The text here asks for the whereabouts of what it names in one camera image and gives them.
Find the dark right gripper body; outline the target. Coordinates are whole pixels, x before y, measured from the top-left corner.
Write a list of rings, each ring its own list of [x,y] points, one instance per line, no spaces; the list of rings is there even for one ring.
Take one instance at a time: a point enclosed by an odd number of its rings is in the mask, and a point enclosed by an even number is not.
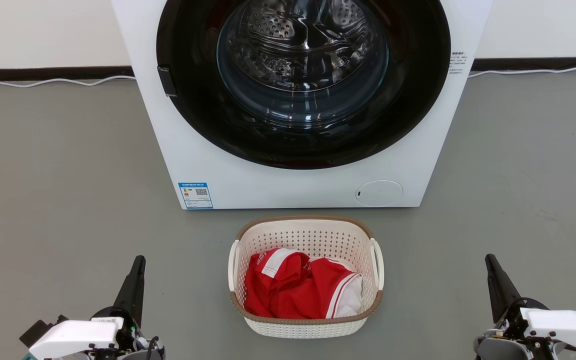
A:
[[[556,340],[548,330],[560,316],[526,297],[491,297],[494,327],[477,337],[477,360],[555,360]]]

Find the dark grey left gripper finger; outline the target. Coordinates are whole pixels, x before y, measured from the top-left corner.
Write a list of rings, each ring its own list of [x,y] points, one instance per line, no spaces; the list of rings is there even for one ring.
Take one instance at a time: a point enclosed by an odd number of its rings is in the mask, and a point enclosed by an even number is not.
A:
[[[130,315],[135,326],[141,328],[144,292],[146,287],[146,258],[143,255],[135,257],[130,272],[125,277],[121,289],[115,298],[113,307],[121,309]]]

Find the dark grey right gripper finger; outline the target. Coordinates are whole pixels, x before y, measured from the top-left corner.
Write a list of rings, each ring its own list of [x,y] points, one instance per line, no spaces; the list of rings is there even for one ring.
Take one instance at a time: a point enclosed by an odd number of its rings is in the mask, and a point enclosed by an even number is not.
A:
[[[511,324],[516,320],[520,308],[524,305],[522,296],[494,254],[486,255],[485,264],[493,322]]]

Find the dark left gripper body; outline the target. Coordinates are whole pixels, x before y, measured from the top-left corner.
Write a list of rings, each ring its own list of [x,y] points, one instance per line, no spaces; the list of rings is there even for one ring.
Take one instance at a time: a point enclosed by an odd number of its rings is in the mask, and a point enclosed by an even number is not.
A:
[[[90,348],[92,360],[165,360],[166,348],[160,338],[146,338],[141,330],[142,306],[110,306],[95,313],[90,321],[118,326],[115,345],[110,342]]]

